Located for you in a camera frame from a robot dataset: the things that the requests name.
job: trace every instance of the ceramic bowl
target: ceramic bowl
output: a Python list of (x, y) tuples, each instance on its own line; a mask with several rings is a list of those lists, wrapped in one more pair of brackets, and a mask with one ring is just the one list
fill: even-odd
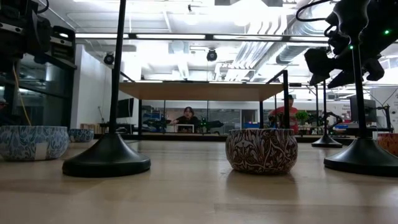
[(90, 142), (94, 139), (92, 129), (70, 129), (68, 133), (71, 142)]
[(57, 159), (65, 153), (68, 145), (67, 127), (0, 127), (0, 155), (6, 161)]
[(285, 174), (297, 161), (293, 129), (232, 130), (226, 140), (232, 168), (252, 174)]
[(391, 154), (398, 156), (398, 134), (384, 133), (377, 135), (377, 143)]

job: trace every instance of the ceiling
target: ceiling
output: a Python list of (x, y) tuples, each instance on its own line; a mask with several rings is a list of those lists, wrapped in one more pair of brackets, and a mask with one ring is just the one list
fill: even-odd
[[(68, 27), (76, 32), (116, 33), (119, 1), (49, 1), (50, 10), (45, 12), (44, 16), (50, 19), (53, 25)], [(309, 0), (285, 0), (283, 7), (267, 7), (261, 0), (231, 1), (236, 3), (230, 6), (216, 6), (220, 3), (219, 0), (127, 0), (124, 31), (323, 35), (323, 30), (327, 27), (323, 21), (311, 23), (310, 27), (304, 27), (303, 23), (295, 21), (296, 10), (308, 4)], [(330, 4), (321, 4), (305, 13), (312, 17), (326, 17), (332, 7)], [(109, 46), (113, 49), (116, 41), (79, 40), (78, 43), (85, 44), (86, 50), (102, 61), (106, 51), (109, 51)], [(173, 46), (178, 44), (183, 47), (176, 50)], [(291, 54), (288, 63), (277, 63), (277, 56), (289, 50), (285, 44), (223, 41), (183, 41), (182, 44), (178, 44), (160, 40), (125, 40), (125, 73), (133, 79), (143, 76), (145, 79), (163, 80), (187, 78), (264, 82), (282, 69), (287, 69), (289, 82), (299, 83), (308, 82), (312, 76), (303, 58), (303, 53), (311, 46), (294, 46), (295, 52), (288, 52)], [(136, 49), (127, 50), (128, 46), (135, 46)], [(209, 49), (215, 49), (218, 54), (215, 62), (208, 62), (206, 59)], [(390, 46), (382, 54), (398, 57), (398, 45)]]

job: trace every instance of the camera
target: camera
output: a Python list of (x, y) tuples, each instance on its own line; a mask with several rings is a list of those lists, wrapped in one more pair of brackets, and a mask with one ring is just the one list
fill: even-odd
[(207, 53), (206, 59), (209, 62), (214, 62), (215, 60), (217, 60), (216, 50), (215, 49), (210, 49), (209, 52)]
[(384, 76), (378, 59), (380, 53), (398, 39), (398, 0), (341, 0), (325, 21), (330, 24), (325, 36), (332, 49), (308, 49), (304, 54), (313, 73), (311, 85), (329, 78), (334, 69), (342, 72), (328, 88), (354, 83), (353, 42), (360, 48), (363, 74), (369, 73), (366, 79), (378, 81)]
[(28, 53), (36, 62), (45, 63), (57, 58), (74, 67), (75, 32), (51, 26), (39, 16), (44, 9), (32, 0), (0, 1), (0, 72), (10, 72), (14, 63)]
[(106, 53), (105, 57), (104, 57), (104, 63), (107, 65), (113, 65), (114, 62), (114, 54), (113, 52), (108, 52)]

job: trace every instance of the wooden floor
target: wooden floor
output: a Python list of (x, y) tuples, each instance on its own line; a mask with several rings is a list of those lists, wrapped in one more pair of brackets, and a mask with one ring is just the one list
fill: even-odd
[(325, 169), (339, 149), (299, 144), (291, 173), (267, 177), (234, 172), (218, 142), (131, 146), (152, 159), (150, 171), (81, 179), (62, 175), (61, 159), (0, 162), (0, 223), (398, 223), (398, 179)]

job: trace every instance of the man in red shirt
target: man in red shirt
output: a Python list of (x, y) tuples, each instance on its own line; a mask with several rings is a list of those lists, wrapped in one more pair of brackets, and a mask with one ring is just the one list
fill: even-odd
[[(290, 128), (294, 130), (294, 133), (297, 134), (299, 133), (299, 125), (297, 124), (297, 120), (295, 117), (295, 114), (297, 113), (297, 108), (293, 107), (293, 96), (289, 95), (289, 113), (290, 113)], [(276, 110), (272, 110), (269, 112), (270, 115), (276, 116), (279, 113), (284, 113), (285, 112), (285, 107), (281, 106), (279, 108), (276, 108)]]

